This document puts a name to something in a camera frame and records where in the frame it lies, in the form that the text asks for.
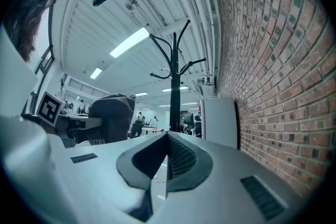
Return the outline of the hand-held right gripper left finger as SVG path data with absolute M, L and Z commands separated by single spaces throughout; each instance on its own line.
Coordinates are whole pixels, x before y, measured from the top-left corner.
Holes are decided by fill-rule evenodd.
M 64 148 L 59 137 L 34 133 L 31 208 L 46 223 L 167 223 L 133 166 L 136 153 L 158 138 Z

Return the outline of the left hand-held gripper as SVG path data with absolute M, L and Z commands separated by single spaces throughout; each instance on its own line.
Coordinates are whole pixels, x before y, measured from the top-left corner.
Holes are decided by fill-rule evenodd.
M 92 129 L 102 124 L 100 118 L 85 118 L 84 121 L 80 116 L 72 114 L 65 108 L 63 101 L 47 91 L 43 94 L 36 115 L 46 133 L 60 137 L 74 138 L 73 130 Z

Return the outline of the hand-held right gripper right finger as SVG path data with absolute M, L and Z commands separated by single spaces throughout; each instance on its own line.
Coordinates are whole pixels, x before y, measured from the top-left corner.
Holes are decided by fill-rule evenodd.
M 285 223 L 302 198 L 280 177 L 245 153 L 190 135 L 181 138 L 208 152 L 210 175 L 195 189 L 169 193 L 154 214 L 155 223 Z M 242 180 L 254 178 L 284 208 L 267 221 Z

